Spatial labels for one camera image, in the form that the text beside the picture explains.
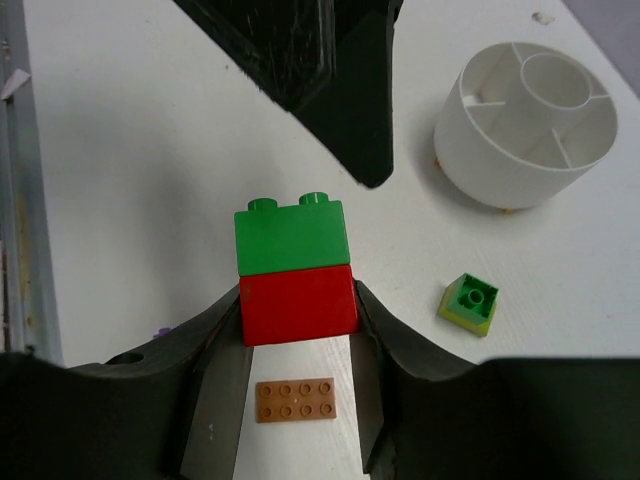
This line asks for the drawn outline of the green lego brick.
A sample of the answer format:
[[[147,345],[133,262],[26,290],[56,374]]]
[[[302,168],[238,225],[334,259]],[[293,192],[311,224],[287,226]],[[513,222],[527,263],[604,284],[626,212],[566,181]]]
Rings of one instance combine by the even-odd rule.
[[[324,192],[304,194],[289,206],[254,199],[234,214],[234,228],[241,277],[350,262],[343,204]]]

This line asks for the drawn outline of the red lego brick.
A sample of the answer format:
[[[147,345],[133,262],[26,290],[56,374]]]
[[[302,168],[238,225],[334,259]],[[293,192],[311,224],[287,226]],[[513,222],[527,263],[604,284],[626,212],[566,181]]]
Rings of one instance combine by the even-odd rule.
[[[242,277],[244,344],[249,347],[349,335],[359,330],[349,265]]]

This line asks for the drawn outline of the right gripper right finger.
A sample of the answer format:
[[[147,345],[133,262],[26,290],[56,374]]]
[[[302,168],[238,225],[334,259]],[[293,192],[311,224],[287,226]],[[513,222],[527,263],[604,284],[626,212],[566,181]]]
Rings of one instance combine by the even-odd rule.
[[[208,1],[178,7],[359,184],[394,169],[399,1]]]

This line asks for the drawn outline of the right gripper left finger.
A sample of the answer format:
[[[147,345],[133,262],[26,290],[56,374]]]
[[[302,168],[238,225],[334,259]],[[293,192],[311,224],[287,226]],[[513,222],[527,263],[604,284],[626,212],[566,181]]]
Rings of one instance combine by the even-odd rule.
[[[373,479],[635,479],[635,358],[479,365],[396,319],[362,284],[350,338],[364,472]],[[259,422],[331,420],[329,378],[251,384],[240,296],[71,369],[1,357],[5,479],[229,479],[248,393]]]

